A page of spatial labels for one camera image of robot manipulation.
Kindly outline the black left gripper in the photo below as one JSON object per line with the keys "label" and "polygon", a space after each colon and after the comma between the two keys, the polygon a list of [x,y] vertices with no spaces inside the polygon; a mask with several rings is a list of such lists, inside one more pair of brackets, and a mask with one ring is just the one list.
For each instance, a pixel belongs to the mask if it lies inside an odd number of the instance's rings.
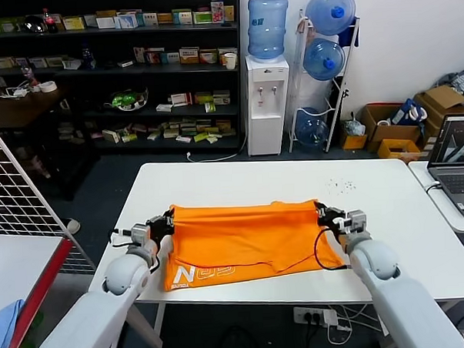
{"label": "black left gripper", "polygon": [[150,238],[164,238],[165,236],[175,233],[173,219],[175,215],[174,208],[171,208],[163,214],[163,216],[154,216],[148,220],[148,227],[150,228]]}

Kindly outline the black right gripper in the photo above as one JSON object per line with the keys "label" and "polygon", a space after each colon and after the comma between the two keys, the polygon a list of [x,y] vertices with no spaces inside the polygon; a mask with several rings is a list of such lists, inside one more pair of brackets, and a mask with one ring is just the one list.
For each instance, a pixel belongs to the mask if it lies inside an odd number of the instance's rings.
{"label": "black right gripper", "polygon": [[318,225],[326,227],[334,233],[345,232],[346,212],[344,210],[330,206],[329,208],[321,202],[315,201],[314,205],[318,213],[325,213],[325,216],[318,214]]}

